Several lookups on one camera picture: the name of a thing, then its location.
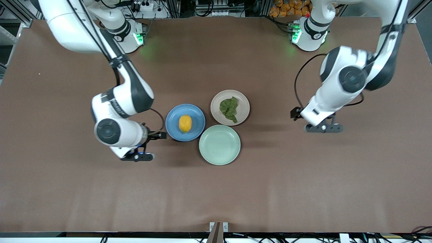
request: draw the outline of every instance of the brown table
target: brown table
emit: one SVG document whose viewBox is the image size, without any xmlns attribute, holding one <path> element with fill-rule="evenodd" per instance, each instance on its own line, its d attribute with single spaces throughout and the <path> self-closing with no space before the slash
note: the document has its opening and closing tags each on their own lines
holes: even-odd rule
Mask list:
<svg viewBox="0 0 432 243">
<path fill-rule="evenodd" d="M 101 55 L 61 47 L 43 21 L 24 29 L 0 87 L 0 231 L 410 232 L 432 224 L 432 68 L 408 25 L 392 82 L 343 108 L 341 134 L 307 134 L 292 121 L 297 70 L 339 45 L 375 50 L 377 18 L 336 18 L 326 43 L 302 52 L 267 19 L 156 20 L 130 55 L 167 115 L 243 92 L 242 150 L 227 166 L 198 140 L 154 141 L 149 163 L 121 162 L 93 135 L 91 98 L 115 84 Z M 303 102 L 320 86 L 321 59 L 299 77 Z M 152 112 L 133 117 L 158 128 Z"/>
</svg>

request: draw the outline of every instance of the black cable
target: black cable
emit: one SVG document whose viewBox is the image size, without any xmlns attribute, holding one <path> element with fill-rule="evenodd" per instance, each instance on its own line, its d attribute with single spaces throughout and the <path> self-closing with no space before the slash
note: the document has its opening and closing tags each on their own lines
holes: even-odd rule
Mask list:
<svg viewBox="0 0 432 243">
<path fill-rule="evenodd" d="M 87 16 L 87 18 L 91 21 L 92 20 L 92 18 L 90 17 L 90 15 L 87 13 L 87 11 L 86 11 L 86 7 L 84 6 L 84 3 L 82 2 L 82 1 L 79 1 L 79 3 L 80 3 L 80 5 L 81 5 L 81 8 L 84 10 L 84 13 L 86 14 L 86 16 Z M 76 14 L 76 16 L 78 17 L 78 19 L 81 21 L 81 23 L 83 24 L 83 26 L 85 26 L 84 25 L 84 22 L 81 20 L 81 18 L 79 18 L 79 16 L 78 16 L 78 14 Z M 97 33 L 97 30 L 96 30 L 96 28 L 95 28 L 95 25 L 92 23 L 92 24 L 90 24 L 91 26 L 92 26 L 92 28 L 93 28 L 93 31 L 95 32 L 95 34 L 96 34 L 96 37 L 99 39 L 99 43 L 100 43 L 100 45 L 98 44 L 98 43 L 96 43 L 96 44 L 98 44 L 98 46 L 99 46 L 99 48 L 101 48 L 101 51 L 102 52 L 104 52 L 104 55 L 105 55 L 105 57 L 107 58 L 107 60 L 108 61 L 110 61 L 110 57 L 109 57 L 109 55 L 108 55 L 108 50 L 105 48 L 105 46 L 103 45 L 103 42 L 102 42 L 102 39 L 101 39 L 101 37 L 98 35 L 98 33 Z M 113 70 L 113 72 L 114 72 L 114 76 L 115 76 L 115 80 L 116 80 L 116 86 L 119 86 L 120 85 L 120 75 L 118 74 L 118 70 L 117 70 L 117 68 L 116 67 L 112 67 L 112 70 Z"/>
<path fill-rule="evenodd" d="M 129 9 L 130 14 L 131 14 L 131 16 L 132 16 L 132 19 L 133 19 L 133 20 L 136 20 L 136 18 L 135 18 L 135 14 L 132 12 L 132 9 L 130 9 L 129 5 L 126 5 L 126 7 Z"/>
<path fill-rule="evenodd" d="M 286 34 L 294 34 L 295 32 L 294 31 L 287 31 L 287 30 L 284 30 L 284 29 L 282 29 L 279 25 L 282 25 L 282 26 L 288 26 L 288 23 L 282 23 L 282 22 L 279 22 L 279 21 L 276 21 L 274 18 L 270 18 L 269 16 L 266 16 L 266 15 L 262 15 L 262 17 L 265 17 L 266 19 L 268 19 L 268 20 L 270 20 L 270 21 L 272 21 L 273 23 L 275 23 L 276 24 L 276 26 L 283 32 L 283 33 L 286 33 Z"/>
<path fill-rule="evenodd" d="M 250 6 L 250 7 L 248 7 L 247 9 L 245 9 L 245 8 L 243 7 L 243 11 L 240 13 L 240 17 L 241 17 L 241 15 L 243 14 L 244 11 L 246 11 L 246 10 L 252 8 L 252 7 L 254 7 L 254 6 Z"/>
<path fill-rule="evenodd" d="M 117 7 L 110 7 L 110 6 L 106 5 L 103 0 L 101 0 L 101 3 L 103 5 L 105 5 L 105 7 L 109 8 L 109 9 L 115 9 L 115 8 L 117 8 Z"/>
<path fill-rule="evenodd" d="M 272 21 L 272 22 L 275 23 L 275 24 L 279 24 L 279 25 L 282 25 L 282 26 L 288 26 L 287 23 L 282 23 L 282 22 L 276 21 L 274 18 L 271 18 L 271 17 L 269 17 L 269 16 L 267 16 L 267 15 L 261 15 L 261 16 L 259 16 L 259 17 L 264 17 L 264 18 L 266 18 L 266 19 Z"/>
<path fill-rule="evenodd" d="M 420 239 L 421 239 L 421 237 L 419 237 L 419 238 L 413 240 L 411 243 L 416 243 L 416 241 L 418 241 L 418 242 L 420 242 L 420 243 L 423 243 Z"/>
<path fill-rule="evenodd" d="M 427 229 L 432 229 L 432 226 L 423 227 L 423 228 L 421 228 L 421 229 L 419 229 L 419 230 L 416 230 L 416 231 L 414 231 L 414 232 L 411 232 L 411 234 L 420 233 L 420 232 L 422 232 L 423 230 L 427 230 Z"/>
<path fill-rule="evenodd" d="M 391 21 L 391 24 L 390 24 L 390 27 L 389 27 L 389 29 L 388 29 L 388 32 L 387 32 L 387 34 L 386 34 L 386 36 L 385 36 L 385 38 L 384 38 L 384 41 L 382 42 L 381 48 L 379 49 L 379 51 L 378 51 L 378 53 L 376 54 L 376 56 L 373 57 L 373 58 L 370 60 L 371 63 L 373 63 L 375 60 L 377 60 L 378 56 L 381 54 L 382 50 L 384 49 L 384 45 L 385 45 L 385 43 L 386 43 L 388 37 L 390 36 L 390 33 L 392 32 L 391 30 L 392 30 L 392 28 L 393 28 L 394 21 L 396 20 L 397 13 L 399 12 L 399 9 L 400 9 L 401 4 L 402 4 L 402 0 L 399 0 L 399 4 L 397 5 L 396 12 L 394 13 L 394 16 L 393 16 L 393 19 L 392 19 L 392 21 Z"/>
<path fill-rule="evenodd" d="M 100 243 L 107 243 L 107 241 L 108 241 L 108 233 L 105 233 Z"/>
<path fill-rule="evenodd" d="M 6 9 L 5 7 L 1 6 L 1 8 L 3 9 L 3 11 L 1 11 L 0 15 L 2 15 L 4 13 L 4 10 Z"/>
<path fill-rule="evenodd" d="M 362 103 L 362 102 L 365 100 L 365 96 L 363 95 L 363 92 L 360 93 L 360 97 L 361 97 L 362 99 L 361 99 L 359 102 L 352 103 L 352 104 L 347 104 L 347 105 L 344 105 L 344 107 L 347 107 L 347 106 L 355 106 L 355 105 L 358 105 L 358 104 Z"/>
<path fill-rule="evenodd" d="M 70 0 L 67 0 L 69 6 L 71 7 L 72 11 L 74 12 L 75 16 L 79 19 L 79 21 L 81 22 L 81 25 L 84 27 L 84 29 L 87 31 L 87 33 L 89 34 L 89 36 L 92 38 L 92 40 L 95 42 L 95 44 L 99 47 L 99 49 L 101 50 L 102 54 L 105 56 L 105 58 L 107 59 L 107 61 L 110 61 L 110 57 L 108 56 L 108 51 L 106 50 L 105 46 L 102 44 L 102 39 L 100 38 L 100 36 L 97 34 L 96 28 L 93 24 L 90 24 L 94 30 L 94 33 L 96 34 L 97 38 L 99 39 L 99 42 L 96 40 L 96 38 L 94 37 L 94 35 L 90 32 L 90 30 L 87 28 L 87 26 L 84 24 L 83 20 L 79 17 L 78 13 L 76 12 L 75 8 L 73 7 L 72 3 L 70 2 Z M 92 18 L 90 18 L 90 16 L 88 15 L 87 11 L 85 10 L 85 7 L 82 3 L 82 1 L 79 1 L 82 9 L 84 9 L 84 13 L 86 14 L 87 18 L 89 20 L 91 20 Z M 118 74 L 118 70 L 117 68 L 113 68 L 112 69 L 115 75 L 115 79 L 116 79 L 116 86 L 120 85 L 120 76 Z"/>
<path fill-rule="evenodd" d="M 84 29 L 87 31 L 87 33 L 90 35 L 90 37 L 91 37 L 92 40 L 95 42 L 95 44 L 99 47 L 99 49 L 101 50 L 102 54 L 105 56 L 105 58 L 106 58 L 108 61 L 110 61 L 110 58 L 108 57 L 106 50 L 104 50 L 104 48 L 102 48 L 101 45 L 99 44 L 99 43 L 102 43 L 102 42 L 97 42 L 96 38 L 91 34 L 90 30 L 87 28 L 87 26 L 84 24 L 84 22 L 83 22 L 83 21 L 81 20 L 81 18 L 79 17 L 79 15 L 78 15 L 78 13 L 76 12 L 75 8 L 73 7 L 72 3 L 71 3 L 69 0 L 66 0 L 66 1 L 67 1 L 67 3 L 69 4 L 69 6 L 71 7 L 71 9 L 72 9 L 73 13 L 75 14 L 75 16 L 79 19 L 81 25 L 84 27 Z"/>
<path fill-rule="evenodd" d="M 168 7 L 165 5 L 165 3 L 163 3 L 163 1 L 162 1 L 162 5 L 163 5 L 163 7 L 166 9 L 166 12 L 169 13 L 170 18 L 172 18 L 172 17 L 174 16 L 174 14 L 171 13 L 171 10 L 168 9 Z"/>
<path fill-rule="evenodd" d="M 347 7 L 348 7 L 348 4 L 346 4 L 345 8 L 342 10 L 342 12 L 338 14 L 339 17 L 342 17 L 342 14 L 345 12 Z"/>
<path fill-rule="evenodd" d="M 302 108 L 302 109 L 303 109 L 304 107 L 303 107 L 303 104 L 302 104 L 302 102 L 300 101 L 299 95 L 298 95 L 298 93 L 297 93 L 297 79 L 298 79 L 300 73 L 302 72 L 303 68 L 305 68 L 306 65 L 307 65 L 310 61 L 314 60 L 316 57 L 319 57 L 319 56 L 327 56 L 327 54 L 321 53 L 321 54 L 317 54 L 317 55 L 311 57 L 307 62 L 305 62 L 305 64 L 303 64 L 303 66 L 302 66 L 302 67 L 300 68 L 300 70 L 297 72 L 297 75 L 295 76 L 295 79 L 294 79 L 294 93 L 295 93 L 295 98 L 297 99 L 297 101 L 298 101 L 298 103 L 299 103 L 299 105 L 300 105 L 300 108 Z"/>
<path fill-rule="evenodd" d="M 206 16 L 209 16 L 211 13 L 212 13 L 212 11 L 213 11 L 213 7 L 214 7 L 214 2 L 213 2 L 213 0 L 209 0 L 209 7 L 207 8 L 207 11 L 203 14 L 203 15 L 200 15 L 200 14 L 198 14 L 198 13 L 195 13 L 195 15 L 196 16 L 199 16 L 199 17 L 206 17 Z"/>
<path fill-rule="evenodd" d="M 266 237 L 266 238 L 262 238 L 258 243 L 262 243 L 263 240 L 265 240 L 265 239 L 271 241 L 272 243 L 276 243 L 276 242 L 274 242 L 274 240 L 272 240 L 272 239 L 270 239 L 270 238 L 268 238 L 268 237 Z"/>
<path fill-rule="evenodd" d="M 161 115 L 161 113 L 159 113 L 158 111 L 156 111 L 153 108 L 150 108 L 150 110 L 153 111 L 153 112 L 155 112 L 156 114 L 158 114 L 160 116 L 160 118 L 162 119 L 162 127 L 159 130 L 157 130 L 157 131 L 149 133 L 149 136 L 157 134 L 158 132 L 162 131 L 162 129 L 165 127 L 165 119 L 163 118 L 163 116 Z"/>
<path fill-rule="evenodd" d="M 387 238 L 385 238 L 384 236 L 381 235 L 381 233 L 376 233 L 379 237 L 381 237 L 381 239 L 384 239 L 385 241 L 387 241 L 387 243 L 393 243 L 391 241 L 389 241 Z"/>
</svg>

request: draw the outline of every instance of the yellow lemon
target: yellow lemon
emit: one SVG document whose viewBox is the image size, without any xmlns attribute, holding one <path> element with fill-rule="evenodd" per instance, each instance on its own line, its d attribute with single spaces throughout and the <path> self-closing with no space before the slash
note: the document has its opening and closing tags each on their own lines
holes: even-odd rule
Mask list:
<svg viewBox="0 0 432 243">
<path fill-rule="evenodd" d="M 178 127 L 182 132 L 187 133 L 192 128 L 192 118 L 189 115 L 181 116 Z"/>
</svg>

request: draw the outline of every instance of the snack package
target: snack package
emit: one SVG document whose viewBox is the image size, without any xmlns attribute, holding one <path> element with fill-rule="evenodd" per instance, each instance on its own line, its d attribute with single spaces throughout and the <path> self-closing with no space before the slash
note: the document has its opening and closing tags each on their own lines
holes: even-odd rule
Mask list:
<svg viewBox="0 0 432 243">
<path fill-rule="evenodd" d="M 286 16 L 286 11 L 283 11 L 282 9 L 280 9 L 279 17 L 285 17 L 285 16 Z"/>
<path fill-rule="evenodd" d="M 290 7 L 289 7 L 289 4 L 287 4 L 287 3 L 282 4 L 282 6 L 280 7 L 280 11 L 283 11 L 283 12 L 288 12 L 289 9 L 290 9 Z"/>
<path fill-rule="evenodd" d="M 269 16 L 276 18 L 279 15 L 279 8 L 272 7 L 270 8 Z"/>
<path fill-rule="evenodd" d="M 290 8 L 288 12 L 286 12 L 287 15 L 294 15 L 294 8 Z"/>
<path fill-rule="evenodd" d="M 311 13 L 309 12 L 309 7 L 302 7 L 302 16 L 306 16 L 308 13 Z"/>
<path fill-rule="evenodd" d="M 303 6 L 303 2 L 301 0 L 289 0 L 289 7 L 295 9 L 301 9 Z"/>
<path fill-rule="evenodd" d="M 276 7 L 280 7 L 283 4 L 283 0 L 274 0 L 274 5 L 276 5 Z"/>
</svg>

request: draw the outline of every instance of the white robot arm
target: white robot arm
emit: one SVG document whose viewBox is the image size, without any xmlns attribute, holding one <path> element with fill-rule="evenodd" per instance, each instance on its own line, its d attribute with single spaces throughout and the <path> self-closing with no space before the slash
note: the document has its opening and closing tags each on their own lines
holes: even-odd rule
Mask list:
<svg viewBox="0 0 432 243">
<path fill-rule="evenodd" d="M 166 138 L 151 132 L 143 124 L 128 117 L 149 110 L 154 95 L 132 62 L 112 35 L 97 27 L 81 0 L 39 0 L 48 26 L 65 48 L 81 53 L 101 52 L 111 67 L 124 78 L 124 83 L 98 94 L 92 99 L 95 136 L 122 160 L 152 160 L 151 153 L 139 153 L 150 140 Z"/>
<path fill-rule="evenodd" d="M 111 33 L 126 53 L 135 51 L 144 44 L 143 24 L 133 19 L 126 19 L 114 4 L 124 0 L 85 0 L 86 9 L 94 14 Z"/>
<path fill-rule="evenodd" d="M 300 28 L 292 36 L 295 45 L 305 51 L 319 48 L 335 16 L 332 2 L 364 2 L 381 17 L 382 29 L 374 54 L 347 46 L 337 47 L 327 54 L 320 69 L 322 86 L 306 107 L 292 112 L 294 119 L 301 116 L 312 126 L 321 125 L 323 120 L 355 99 L 363 89 L 375 90 L 390 82 L 407 20 L 408 0 L 312 0 L 310 16 L 302 17 L 297 22 Z"/>
</svg>

